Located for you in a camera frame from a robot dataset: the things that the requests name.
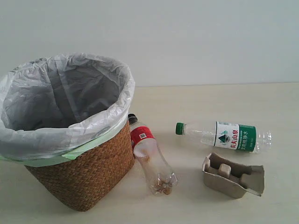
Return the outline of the red label plastic bottle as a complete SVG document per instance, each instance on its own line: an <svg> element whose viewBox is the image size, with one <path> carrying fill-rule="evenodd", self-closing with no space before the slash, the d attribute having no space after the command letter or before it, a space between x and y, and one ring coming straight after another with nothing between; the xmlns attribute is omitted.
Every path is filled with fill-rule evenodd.
<svg viewBox="0 0 299 224"><path fill-rule="evenodd" d="M136 115L129 114L128 121L133 154L143 169L150 191L155 195L169 195L178 179L164 158L156 138Z"/></svg>

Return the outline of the green label water bottle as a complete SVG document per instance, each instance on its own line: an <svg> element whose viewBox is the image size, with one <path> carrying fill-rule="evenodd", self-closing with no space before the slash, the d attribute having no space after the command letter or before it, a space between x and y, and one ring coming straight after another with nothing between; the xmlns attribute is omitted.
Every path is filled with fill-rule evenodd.
<svg viewBox="0 0 299 224"><path fill-rule="evenodd" d="M206 127L196 122L178 122L175 132L196 143L250 153L268 150L272 145L270 131L264 132L255 126L228 122L216 121Z"/></svg>

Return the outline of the grey cardboard pulp tray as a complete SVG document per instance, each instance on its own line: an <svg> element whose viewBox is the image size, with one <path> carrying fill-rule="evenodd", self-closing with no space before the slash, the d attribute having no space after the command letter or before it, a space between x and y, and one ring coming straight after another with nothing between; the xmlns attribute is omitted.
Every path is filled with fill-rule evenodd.
<svg viewBox="0 0 299 224"><path fill-rule="evenodd" d="M231 198L249 192L261 196L265 189L264 167L238 164L210 153L202 164L204 184Z"/></svg>

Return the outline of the woven wicker waste basket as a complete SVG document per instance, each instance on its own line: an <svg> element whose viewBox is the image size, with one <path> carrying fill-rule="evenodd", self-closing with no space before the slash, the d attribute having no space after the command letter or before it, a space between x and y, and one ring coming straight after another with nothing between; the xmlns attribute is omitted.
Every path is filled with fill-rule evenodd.
<svg viewBox="0 0 299 224"><path fill-rule="evenodd" d="M109 193L134 164L129 124L107 142L74 160L26 169L60 202L88 211Z"/></svg>

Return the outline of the white plastic bin liner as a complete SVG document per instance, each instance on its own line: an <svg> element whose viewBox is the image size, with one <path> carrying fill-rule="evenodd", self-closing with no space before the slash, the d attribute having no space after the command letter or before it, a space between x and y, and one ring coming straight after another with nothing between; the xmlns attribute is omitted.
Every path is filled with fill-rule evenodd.
<svg viewBox="0 0 299 224"><path fill-rule="evenodd" d="M135 81L87 53L24 63L0 77L0 158L31 167L76 159L125 126Z"/></svg>

